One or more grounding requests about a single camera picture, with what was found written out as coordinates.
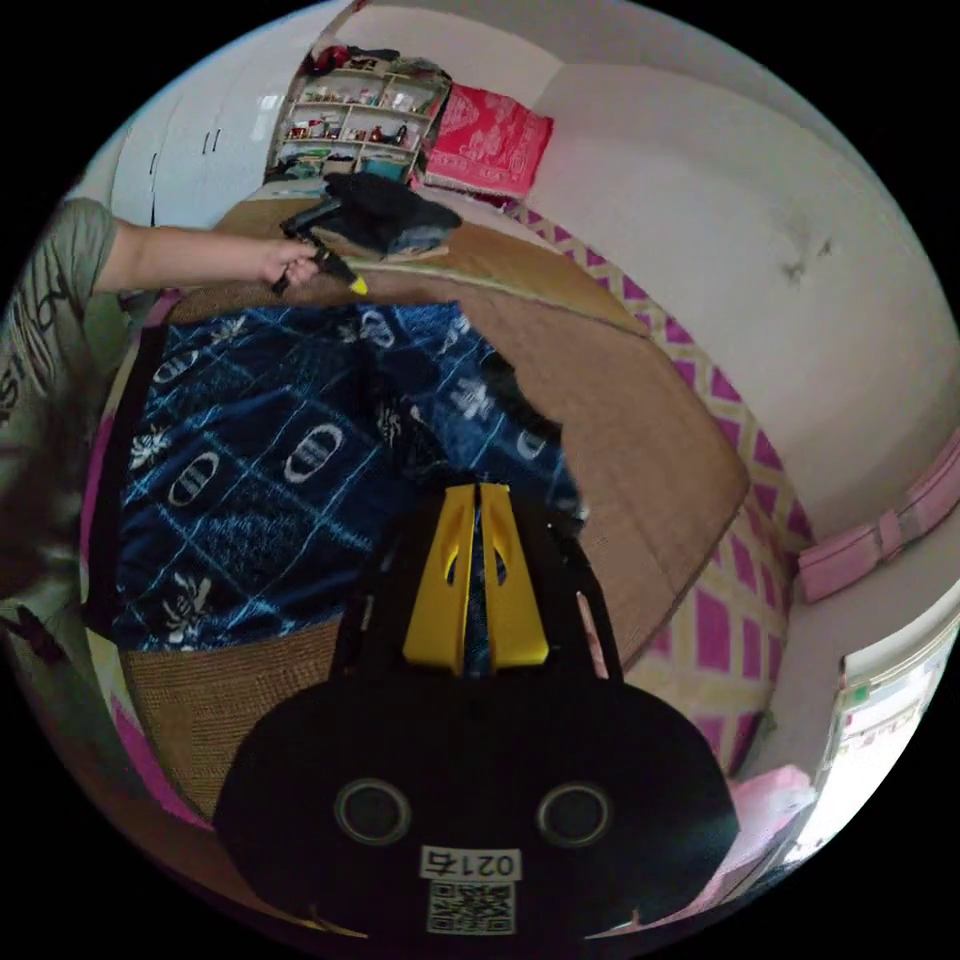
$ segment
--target white wall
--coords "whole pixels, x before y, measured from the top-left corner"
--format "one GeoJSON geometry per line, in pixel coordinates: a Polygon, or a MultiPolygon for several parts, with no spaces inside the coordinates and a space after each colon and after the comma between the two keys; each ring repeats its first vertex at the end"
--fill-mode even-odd
{"type": "Polygon", "coordinates": [[[537,110],[555,128],[530,206],[722,367],[815,533],[889,506],[960,420],[960,337],[900,211],[792,121],[689,77],[566,66],[537,110]]]}
{"type": "Polygon", "coordinates": [[[858,166],[870,165],[815,107],[765,67],[701,30],[627,0],[391,0],[477,20],[549,51],[563,63],[670,70],[739,93],[790,117],[858,166]]]}
{"type": "Polygon", "coordinates": [[[457,83],[513,97],[526,107],[536,103],[561,66],[553,54],[511,32],[448,13],[377,3],[351,17],[337,37],[358,47],[424,57],[457,83]]]}
{"type": "Polygon", "coordinates": [[[790,613],[770,711],[776,727],[743,775],[795,763],[813,774],[823,755],[839,684],[876,675],[917,653],[960,615],[960,509],[893,563],[842,593],[790,613]]]}

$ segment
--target hand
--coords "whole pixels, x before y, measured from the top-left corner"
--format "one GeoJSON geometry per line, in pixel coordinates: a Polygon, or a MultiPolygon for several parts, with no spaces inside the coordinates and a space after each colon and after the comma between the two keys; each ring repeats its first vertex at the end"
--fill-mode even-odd
{"type": "Polygon", "coordinates": [[[286,275],[291,287],[299,287],[315,277],[320,268],[314,263],[315,247],[299,240],[266,240],[260,277],[273,286],[286,275]]]}

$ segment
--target white wardrobe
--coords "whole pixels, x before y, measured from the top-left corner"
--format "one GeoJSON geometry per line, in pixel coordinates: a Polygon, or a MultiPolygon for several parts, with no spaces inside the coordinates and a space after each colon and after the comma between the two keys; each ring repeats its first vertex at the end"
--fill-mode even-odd
{"type": "Polygon", "coordinates": [[[352,6],[328,0],[248,34],[146,104],[120,150],[113,213],[144,226],[206,229],[260,187],[304,57],[352,6]]]}

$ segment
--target pink cushion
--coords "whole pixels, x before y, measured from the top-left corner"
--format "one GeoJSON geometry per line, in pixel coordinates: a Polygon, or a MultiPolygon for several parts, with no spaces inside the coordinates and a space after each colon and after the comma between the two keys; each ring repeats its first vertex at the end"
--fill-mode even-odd
{"type": "Polygon", "coordinates": [[[511,97],[454,84],[424,182],[522,200],[553,133],[553,120],[511,97]]]}

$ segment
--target number label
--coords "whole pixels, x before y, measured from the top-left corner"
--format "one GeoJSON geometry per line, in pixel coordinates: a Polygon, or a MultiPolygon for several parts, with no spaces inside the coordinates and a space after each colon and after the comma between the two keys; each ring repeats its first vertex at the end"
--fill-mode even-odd
{"type": "Polygon", "coordinates": [[[459,883],[516,883],[523,879],[520,851],[422,847],[420,878],[459,883]]]}

